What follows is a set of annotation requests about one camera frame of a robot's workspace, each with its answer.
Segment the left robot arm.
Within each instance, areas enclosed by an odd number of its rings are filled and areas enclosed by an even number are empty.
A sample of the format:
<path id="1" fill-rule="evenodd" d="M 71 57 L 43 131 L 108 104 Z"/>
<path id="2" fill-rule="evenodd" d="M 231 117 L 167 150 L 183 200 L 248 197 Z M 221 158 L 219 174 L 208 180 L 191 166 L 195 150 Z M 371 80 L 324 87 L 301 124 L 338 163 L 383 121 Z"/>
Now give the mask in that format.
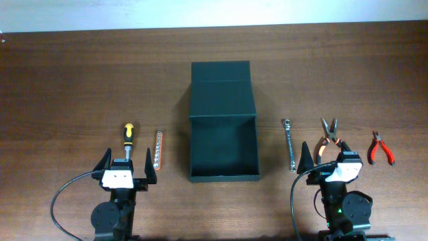
<path id="1" fill-rule="evenodd" d="M 142 240 L 132 233 L 136 194 L 148 191 L 149 185 L 157 183 L 150 150 L 146 151 L 144 173 L 146 177 L 133 176 L 131 159 L 111 159 L 111 149 L 94 168 L 92 178 L 99 181 L 100 187 L 110 193 L 107 202 L 98 204 L 92 211 L 90 220 L 94 227 L 95 240 Z"/>

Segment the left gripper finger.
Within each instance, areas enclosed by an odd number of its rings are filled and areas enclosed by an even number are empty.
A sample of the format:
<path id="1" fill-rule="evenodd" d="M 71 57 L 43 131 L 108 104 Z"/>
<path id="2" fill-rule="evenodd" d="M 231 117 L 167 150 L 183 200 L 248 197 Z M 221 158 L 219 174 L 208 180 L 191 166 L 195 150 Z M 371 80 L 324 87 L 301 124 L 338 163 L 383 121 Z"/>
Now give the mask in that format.
<path id="1" fill-rule="evenodd" d="M 110 163 L 111 163 L 111 154 L 112 154 L 111 148 L 107 148 L 104 156 L 101 158 L 101 160 L 99 160 L 95 168 L 93 168 L 93 171 L 104 171 L 109 169 Z"/>
<path id="2" fill-rule="evenodd" d="M 151 152 L 150 152 L 149 148 L 146 150 L 146 160 L 145 160 L 145 166 L 144 166 L 144 173 L 146 175 L 146 182 L 149 185 L 157 184 L 156 171 L 153 167 Z"/>

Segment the orange black needle-nose pliers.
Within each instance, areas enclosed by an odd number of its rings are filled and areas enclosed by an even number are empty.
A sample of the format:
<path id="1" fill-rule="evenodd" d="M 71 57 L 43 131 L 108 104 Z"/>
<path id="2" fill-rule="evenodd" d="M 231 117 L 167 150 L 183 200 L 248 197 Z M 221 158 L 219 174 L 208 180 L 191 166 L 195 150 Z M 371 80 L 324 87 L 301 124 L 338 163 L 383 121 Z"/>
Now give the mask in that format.
<path id="1" fill-rule="evenodd" d="M 334 143 L 337 147 L 341 148 L 341 139 L 337 137 L 337 119 L 334 118 L 332 123 L 329 125 L 324 118 L 321 118 L 322 127 L 324 129 L 325 137 L 322 139 L 322 142 L 316 152 L 316 164 L 320 165 L 322 160 L 322 155 L 325 148 L 329 143 Z"/>

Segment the silver ratchet wrench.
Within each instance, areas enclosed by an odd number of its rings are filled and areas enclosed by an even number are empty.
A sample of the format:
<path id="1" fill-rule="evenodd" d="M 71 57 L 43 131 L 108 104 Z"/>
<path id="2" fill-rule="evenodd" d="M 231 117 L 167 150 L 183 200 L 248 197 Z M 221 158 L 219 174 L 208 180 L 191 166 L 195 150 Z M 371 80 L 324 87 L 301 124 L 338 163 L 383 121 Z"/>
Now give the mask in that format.
<path id="1" fill-rule="evenodd" d="M 287 139 L 287 143 L 288 143 L 288 149 L 289 149 L 289 153 L 290 153 L 290 171 L 296 172 L 297 168 L 296 168 L 295 157 L 294 157 L 294 152 L 293 152 L 293 148 L 292 148 L 290 119 L 283 118 L 282 119 L 282 126 L 284 127 L 284 130 L 285 130 L 285 135 L 286 135 L 286 139 Z"/>

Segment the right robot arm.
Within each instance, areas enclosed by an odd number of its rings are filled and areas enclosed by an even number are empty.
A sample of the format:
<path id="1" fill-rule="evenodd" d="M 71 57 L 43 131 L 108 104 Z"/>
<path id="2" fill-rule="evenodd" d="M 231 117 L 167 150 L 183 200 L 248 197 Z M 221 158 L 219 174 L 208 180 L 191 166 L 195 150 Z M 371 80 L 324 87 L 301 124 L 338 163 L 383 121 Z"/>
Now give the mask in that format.
<path id="1" fill-rule="evenodd" d="M 394 240 L 387 235 L 366 235 L 370 229 L 373 200 L 361 191 L 348 191 L 346 185 L 358 178 L 363 162 L 357 152 L 347 145 L 341 148 L 336 160 L 315 165 L 306 142 L 302 143 L 302 155 L 290 192 L 292 223 L 297 239 L 298 231 L 294 214 L 294 190 L 297 182 L 307 177 L 306 184 L 318 186 L 324 206 L 327 230 L 316 235 L 317 240 Z"/>

